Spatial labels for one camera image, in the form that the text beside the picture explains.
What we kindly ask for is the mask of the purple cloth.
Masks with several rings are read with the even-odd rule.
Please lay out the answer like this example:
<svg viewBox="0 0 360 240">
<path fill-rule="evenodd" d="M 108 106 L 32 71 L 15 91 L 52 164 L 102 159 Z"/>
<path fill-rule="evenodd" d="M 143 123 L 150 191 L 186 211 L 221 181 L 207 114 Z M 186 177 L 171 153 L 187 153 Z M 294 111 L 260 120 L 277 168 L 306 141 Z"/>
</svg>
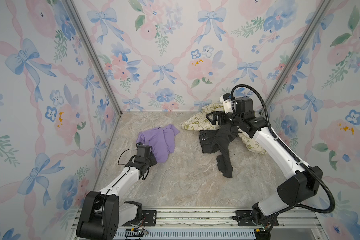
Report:
<svg viewBox="0 0 360 240">
<path fill-rule="evenodd" d="M 165 163 L 169 154 L 175 151 L 175 137 L 180 131 L 172 124 L 156 127 L 140 132 L 136 143 L 142 143 L 153 148 L 153 154 L 158 163 Z"/>
</svg>

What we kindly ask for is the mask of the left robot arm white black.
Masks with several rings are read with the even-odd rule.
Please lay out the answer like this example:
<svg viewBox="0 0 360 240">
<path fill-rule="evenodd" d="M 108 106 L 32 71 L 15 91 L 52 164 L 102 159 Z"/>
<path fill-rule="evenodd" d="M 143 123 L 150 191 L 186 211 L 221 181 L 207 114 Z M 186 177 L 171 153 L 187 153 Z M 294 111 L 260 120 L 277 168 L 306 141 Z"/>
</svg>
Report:
<svg viewBox="0 0 360 240">
<path fill-rule="evenodd" d="M 76 228 L 76 236 L 88 240 L 112 240 L 119 227 L 142 228 L 137 237 L 145 233 L 145 217 L 141 203 L 120 199 L 135 183 L 145 180 L 150 167 L 157 164 L 151 146 L 137 143 L 136 154 L 124 165 L 122 172 L 100 191 L 89 192 L 83 203 Z"/>
</svg>

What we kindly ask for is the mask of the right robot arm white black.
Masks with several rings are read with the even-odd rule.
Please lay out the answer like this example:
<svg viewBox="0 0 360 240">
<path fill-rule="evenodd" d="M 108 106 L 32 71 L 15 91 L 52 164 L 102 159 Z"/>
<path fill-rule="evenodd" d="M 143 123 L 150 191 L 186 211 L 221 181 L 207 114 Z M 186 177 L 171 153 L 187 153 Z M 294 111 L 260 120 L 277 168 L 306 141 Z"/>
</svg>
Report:
<svg viewBox="0 0 360 240">
<path fill-rule="evenodd" d="M 234 217 L 234 220 L 252 221 L 257 226 L 271 227 L 278 215 L 294 207 L 318 212 L 318 209 L 303 205 L 302 202 L 315 196 L 319 187 L 325 187 L 322 170 L 311 167 L 298 157 L 276 134 L 268 118 L 255 115 L 251 98 L 234 98 L 225 94 L 221 96 L 221 100 L 224 108 L 222 111 L 206 114 L 206 119 L 219 128 L 216 131 L 201 131 L 203 152 L 218 149 L 221 152 L 218 156 L 219 170 L 230 178 L 233 168 L 228 146 L 240 133 L 245 133 L 265 149 L 286 179 L 273 195 L 255 203 L 248 217 Z"/>
</svg>

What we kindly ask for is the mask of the black cloth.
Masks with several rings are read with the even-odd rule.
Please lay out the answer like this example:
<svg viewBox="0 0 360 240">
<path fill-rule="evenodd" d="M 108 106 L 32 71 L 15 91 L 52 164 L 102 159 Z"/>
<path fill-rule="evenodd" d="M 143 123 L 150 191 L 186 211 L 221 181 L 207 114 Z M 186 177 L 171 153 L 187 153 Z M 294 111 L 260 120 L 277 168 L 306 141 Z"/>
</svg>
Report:
<svg viewBox="0 0 360 240">
<path fill-rule="evenodd" d="M 233 177 L 233 167 L 231 164 L 229 145 L 239 137 L 238 127 L 223 125 L 217 130 L 199 131 L 199 140 L 203 154 L 213 154 L 220 152 L 217 156 L 218 170 L 226 178 Z"/>
</svg>

